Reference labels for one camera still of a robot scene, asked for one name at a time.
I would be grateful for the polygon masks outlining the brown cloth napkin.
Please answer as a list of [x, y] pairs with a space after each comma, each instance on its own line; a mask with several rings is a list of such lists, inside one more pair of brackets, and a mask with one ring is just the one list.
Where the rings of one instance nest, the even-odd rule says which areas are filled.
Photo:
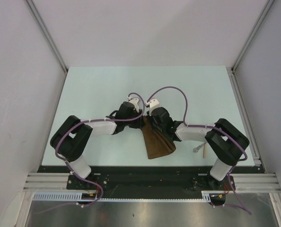
[[148, 159], [155, 159], [172, 154], [176, 150], [174, 142], [158, 130], [151, 128], [148, 117], [144, 116], [144, 126], [141, 128]]

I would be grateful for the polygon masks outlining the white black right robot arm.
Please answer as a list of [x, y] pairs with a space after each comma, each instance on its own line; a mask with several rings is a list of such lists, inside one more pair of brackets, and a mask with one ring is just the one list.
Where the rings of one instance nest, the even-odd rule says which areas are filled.
[[207, 184], [213, 190], [222, 187], [225, 176], [233, 167], [248, 158], [248, 138], [224, 118], [214, 124], [199, 125], [175, 121], [163, 107], [157, 107], [147, 114], [151, 128], [169, 142], [192, 140], [209, 144], [217, 156], [207, 178]]

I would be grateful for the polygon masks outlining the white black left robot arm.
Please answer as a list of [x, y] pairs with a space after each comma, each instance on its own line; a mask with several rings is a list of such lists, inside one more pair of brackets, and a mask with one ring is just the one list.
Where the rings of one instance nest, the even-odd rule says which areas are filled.
[[83, 157], [83, 151], [91, 136], [116, 135], [125, 127], [140, 129], [144, 125], [143, 111], [139, 108], [138, 98], [128, 98], [118, 110], [104, 119], [82, 121], [71, 115], [60, 126], [50, 140], [56, 157], [65, 162], [70, 171], [78, 175], [77, 183], [83, 189], [94, 183], [91, 168]]

